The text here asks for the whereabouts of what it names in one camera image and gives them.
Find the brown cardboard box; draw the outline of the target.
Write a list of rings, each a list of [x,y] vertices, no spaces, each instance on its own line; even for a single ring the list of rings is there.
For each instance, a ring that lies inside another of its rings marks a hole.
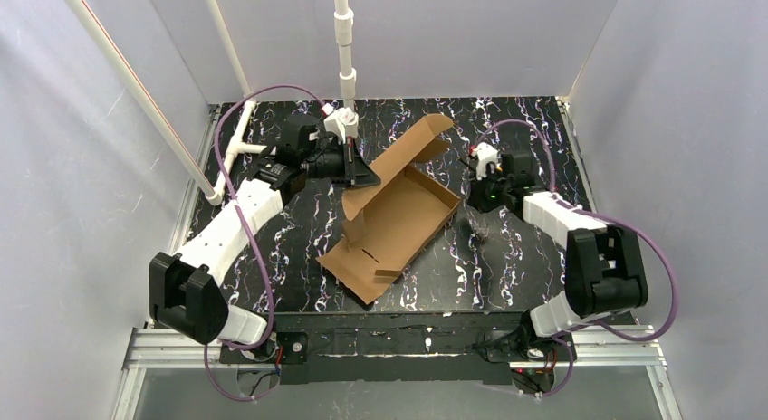
[[[418,169],[448,151],[441,136],[453,125],[442,114],[422,117],[371,163],[379,185],[342,195],[342,237],[317,261],[366,305],[387,291],[460,205],[460,196]]]

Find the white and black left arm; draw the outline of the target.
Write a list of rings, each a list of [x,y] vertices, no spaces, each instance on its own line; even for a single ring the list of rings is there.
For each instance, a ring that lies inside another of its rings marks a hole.
[[[292,115],[280,137],[253,162],[244,180],[213,220],[172,254],[149,264],[149,315],[157,323],[206,345],[220,339],[253,349],[268,338],[274,317],[229,304],[220,287],[255,233],[280,214],[310,179],[362,188],[381,180],[358,149],[358,116],[339,108],[325,119]]]

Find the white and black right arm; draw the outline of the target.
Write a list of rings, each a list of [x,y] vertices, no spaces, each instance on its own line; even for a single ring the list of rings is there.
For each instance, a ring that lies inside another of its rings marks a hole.
[[[605,224],[538,184],[533,157],[499,154],[481,143],[472,148],[467,203],[480,213],[504,206],[550,236],[565,251],[564,290],[526,311],[518,335],[526,341],[558,335],[578,325],[648,302],[638,236]]]

